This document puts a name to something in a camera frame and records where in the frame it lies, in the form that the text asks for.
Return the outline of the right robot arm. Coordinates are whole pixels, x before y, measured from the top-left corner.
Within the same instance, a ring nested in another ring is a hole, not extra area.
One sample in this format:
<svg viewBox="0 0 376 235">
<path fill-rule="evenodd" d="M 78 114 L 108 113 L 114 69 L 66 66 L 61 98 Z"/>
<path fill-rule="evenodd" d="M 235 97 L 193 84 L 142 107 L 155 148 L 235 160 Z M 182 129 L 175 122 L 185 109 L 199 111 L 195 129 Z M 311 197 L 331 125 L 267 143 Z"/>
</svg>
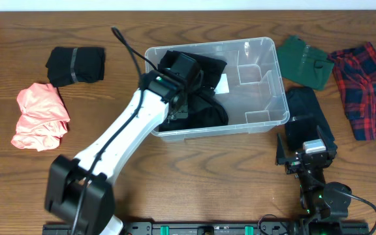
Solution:
<svg viewBox="0 0 376 235">
<path fill-rule="evenodd" d="M 287 155 L 281 135 L 277 135 L 275 163 L 283 165 L 287 174 L 300 181 L 300 202 L 307 211 L 298 221 L 291 222 L 288 234 L 339 234 L 340 219 L 348 216 L 351 203 L 346 196 L 351 189 L 338 182 L 326 183 L 324 169 L 336 154 L 337 146 L 317 127 L 318 138 L 303 143 L 303 150 Z"/>
</svg>

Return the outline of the large black garment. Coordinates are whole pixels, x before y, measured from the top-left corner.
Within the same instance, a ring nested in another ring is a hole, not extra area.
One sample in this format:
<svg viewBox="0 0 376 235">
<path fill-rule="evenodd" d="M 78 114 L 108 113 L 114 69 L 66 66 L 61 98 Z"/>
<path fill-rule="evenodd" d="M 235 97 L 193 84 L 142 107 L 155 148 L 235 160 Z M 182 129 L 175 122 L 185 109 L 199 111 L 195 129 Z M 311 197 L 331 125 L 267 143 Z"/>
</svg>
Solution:
<svg viewBox="0 0 376 235">
<path fill-rule="evenodd" d="M 185 53 L 196 60 L 202 71 L 200 87 L 188 96 L 187 117 L 167 119 L 159 125 L 160 132 L 216 127 L 228 124 L 228 114 L 215 99 L 215 88 L 227 62 L 203 55 Z"/>
</svg>

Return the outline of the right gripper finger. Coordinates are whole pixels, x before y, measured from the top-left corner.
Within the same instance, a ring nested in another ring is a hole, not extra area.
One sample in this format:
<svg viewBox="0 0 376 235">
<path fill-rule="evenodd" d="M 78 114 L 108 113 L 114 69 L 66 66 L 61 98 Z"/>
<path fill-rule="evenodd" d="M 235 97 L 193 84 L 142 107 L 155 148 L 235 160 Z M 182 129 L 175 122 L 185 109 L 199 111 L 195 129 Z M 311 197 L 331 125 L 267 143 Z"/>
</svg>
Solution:
<svg viewBox="0 0 376 235">
<path fill-rule="evenodd" d="M 287 155 L 283 146 L 283 140 L 280 134 L 277 134 L 277 150 L 275 156 L 276 165 L 284 165 L 287 161 Z"/>
<path fill-rule="evenodd" d="M 334 141 L 328 138 L 319 126 L 317 126 L 317 134 L 319 138 L 323 141 L 323 144 L 326 147 L 326 151 L 329 151 L 329 152 L 337 151 L 337 146 L 334 143 Z"/>
</svg>

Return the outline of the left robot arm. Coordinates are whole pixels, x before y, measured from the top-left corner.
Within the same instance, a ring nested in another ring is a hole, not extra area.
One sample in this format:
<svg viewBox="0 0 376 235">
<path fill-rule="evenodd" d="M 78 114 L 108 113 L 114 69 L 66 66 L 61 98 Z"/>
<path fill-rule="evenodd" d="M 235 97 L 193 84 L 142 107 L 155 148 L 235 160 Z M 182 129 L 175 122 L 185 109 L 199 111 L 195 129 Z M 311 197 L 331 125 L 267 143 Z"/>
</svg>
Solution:
<svg viewBox="0 0 376 235">
<path fill-rule="evenodd" d="M 185 104 L 202 81 L 199 63 L 180 53 L 168 69 L 140 75 L 123 113 L 73 159 L 58 156 L 50 166 L 45 209 L 70 227 L 65 234 L 119 234 L 113 186 L 147 135 Z"/>
</svg>

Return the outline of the small black garment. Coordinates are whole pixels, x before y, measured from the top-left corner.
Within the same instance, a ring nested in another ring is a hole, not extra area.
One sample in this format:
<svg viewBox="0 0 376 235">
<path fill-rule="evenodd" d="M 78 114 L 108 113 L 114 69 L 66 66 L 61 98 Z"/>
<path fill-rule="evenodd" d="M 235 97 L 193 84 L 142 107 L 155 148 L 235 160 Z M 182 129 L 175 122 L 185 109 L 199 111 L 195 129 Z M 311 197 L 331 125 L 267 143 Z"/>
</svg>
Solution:
<svg viewBox="0 0 376 235">
<path fill-rule="evenodd" d="M 104 79 L 105 59 L 102 47 L 55 47 L 46 63 L 47 77 L 54 87 L 95 83 Z"/>
</svg>

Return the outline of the pink garment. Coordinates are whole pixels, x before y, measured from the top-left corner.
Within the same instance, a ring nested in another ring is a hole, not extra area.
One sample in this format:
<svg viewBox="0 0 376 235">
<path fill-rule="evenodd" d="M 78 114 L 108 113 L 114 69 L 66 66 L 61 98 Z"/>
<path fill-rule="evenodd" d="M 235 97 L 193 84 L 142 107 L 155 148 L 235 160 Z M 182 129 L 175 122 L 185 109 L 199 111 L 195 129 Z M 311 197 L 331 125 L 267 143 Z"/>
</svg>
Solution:
<svg viewBox="0 0 376 235">
<path fill-rule="evenodd" d="M 34 83 L 19 92 L 21 116 L 11 144 L 19 149 L 46 151 L 59 147 L 70 116 L 52 84 Z"/>
</svg>

